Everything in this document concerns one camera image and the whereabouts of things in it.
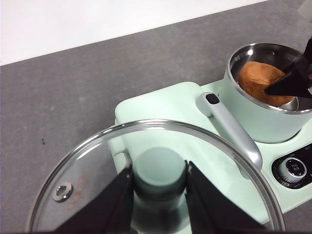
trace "mint green base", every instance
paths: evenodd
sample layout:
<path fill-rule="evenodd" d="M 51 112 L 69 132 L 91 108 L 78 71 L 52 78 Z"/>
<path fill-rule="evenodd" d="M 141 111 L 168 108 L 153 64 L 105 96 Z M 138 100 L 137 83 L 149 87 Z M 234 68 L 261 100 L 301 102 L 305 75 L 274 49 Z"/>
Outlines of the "mint green base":
<path fill-rule="evenodd" d="M 221 82 L 216 81 L 201 87 L 192 82 L 183 82 L 130 98 L 116 107 L 116 123 L 151 118 L 172 119 L 202 127 L 220 135 L 209 119 L 197 109 L 195 100 L 203 92 L 217 94 Z M 263 155 L 261 172 L 271 184 L 283 212 L 311 199 L 312 184 L 298 190 L 287 189 L 273 177 L 271 164 L 276 158 L 311 143 L 311 130 L 312 120 L 287 142 L 278 144 L 256 142 Z M 160 130 L 119 137 L 110 141 L 110 147 L 115 156 L 114 160 L 118 171 L 123 168 L 123 160 L 119 160 L 118 157 L 125 149 L 129 151 L 129 155 L 134 160 L 136 156 L 151 147 L 171 148 L 183 159 L 192 160 L 224 195 L 249 215 L 261 223 L 268 220 L 264 204 L 251 181 L 241 176 L 236 164 L 228 156 L 206 142 L 180 133 L 168 133 L 168 131 Z M 190 233 L 189 225 L 179 233 Z"/>

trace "black control panel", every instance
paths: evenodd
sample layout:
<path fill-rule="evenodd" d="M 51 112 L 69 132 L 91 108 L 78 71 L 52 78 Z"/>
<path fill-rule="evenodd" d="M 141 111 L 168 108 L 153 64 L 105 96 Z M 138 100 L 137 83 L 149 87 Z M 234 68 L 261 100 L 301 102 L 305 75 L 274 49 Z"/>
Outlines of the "black control panel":
<path fill-rule="evenodd" d="M 272 173 L 286 188 L 300 189 L 312 183 L 312 144 L 276 159 Z"/>

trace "pot rim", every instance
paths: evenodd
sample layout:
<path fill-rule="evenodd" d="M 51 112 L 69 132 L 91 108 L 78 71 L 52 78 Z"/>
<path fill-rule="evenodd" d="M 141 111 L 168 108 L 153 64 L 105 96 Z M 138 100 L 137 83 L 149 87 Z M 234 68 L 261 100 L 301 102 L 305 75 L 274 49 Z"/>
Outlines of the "pot rim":
<path fill-rule="evenodd" d="M 288 47 L 286 45 L 281 45 L 281 44 L 275 44 L 275 43 L 251 43 L 248 45 L 244 45 L 242 47 L 240 47 L 239 49 L 235 50 L 232 55 L 230 56 L 229 60 L 228 60 L 228 64 L 227 64 L 227 72 L 229 74 L 230 80 L 234 85 L 234 88 L 246 99 L 248 99 L 249 101 L 251 101 L 252 103 L 256 104 L 257 106 L 260 106 L 264 109 L 270 110 L 270 111 L 274 111 L 274 112 L 278 112 L 278 113 L 283 113 L 283 114 L 287 114 L 287 115 L 303 115 L 303 114 L 308 114 L 310 112 L 312 112 L 312 109 L 307 109 L 307 110 L 301 110 L 301 111 L 294 111 L 294 110 L 285 110 L 279 107 L 275 107 L 275 106 L 271 106 L 268 105 L 262 101 L 259 101 L 258 99 L 254 98 L 253 96 L 251 96 L 250 94 L 248 94 L 245 90 L 243 90 L 235 81 L 232 73 L 231 73 L 231 68 L 230 68 L 230 64 L 231 61 L 233 59 L 233 56 L 240 50 L 242 50 L 243 48 L 249 47 L 249 46 L 254 46 L 254 45 L 277 45 L 277 46 L 282 46 L 282 47 L 286 47 L 289 49 L 292 49 L 294 51 L 297 51 L 298 53 L 302 54 L 300 51 L 293 49 L 291 47 Z"/>

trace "control knob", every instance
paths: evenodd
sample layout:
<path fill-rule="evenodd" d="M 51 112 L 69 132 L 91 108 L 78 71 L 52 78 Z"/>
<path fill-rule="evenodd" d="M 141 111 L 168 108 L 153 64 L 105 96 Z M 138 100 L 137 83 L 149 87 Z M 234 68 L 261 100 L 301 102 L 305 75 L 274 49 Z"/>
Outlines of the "control knob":
<path fill-rule="evenodd" d="M 278 173 L 286 182 L 298 183 L 306 176 L 307 167 L 301 160 L 289 157 L 278 166 Z"/>

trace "saucepan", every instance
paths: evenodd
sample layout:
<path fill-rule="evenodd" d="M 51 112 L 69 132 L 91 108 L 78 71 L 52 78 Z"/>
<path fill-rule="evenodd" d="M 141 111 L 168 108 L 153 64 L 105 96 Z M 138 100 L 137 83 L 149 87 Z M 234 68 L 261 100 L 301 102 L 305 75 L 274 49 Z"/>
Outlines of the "saucepan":
<path fill-rule="evenodd" d="M 312 118 L 312 99 L 295 97 L 282 106 L 261 102 L 239 86 L 241 68 L 257 61 L 283 70 L 301 55 L 298 50 L 271 43 L 246 45 L 231 55 L 219 98 L 253 140 L 277 143 L 294 137 Z"/>

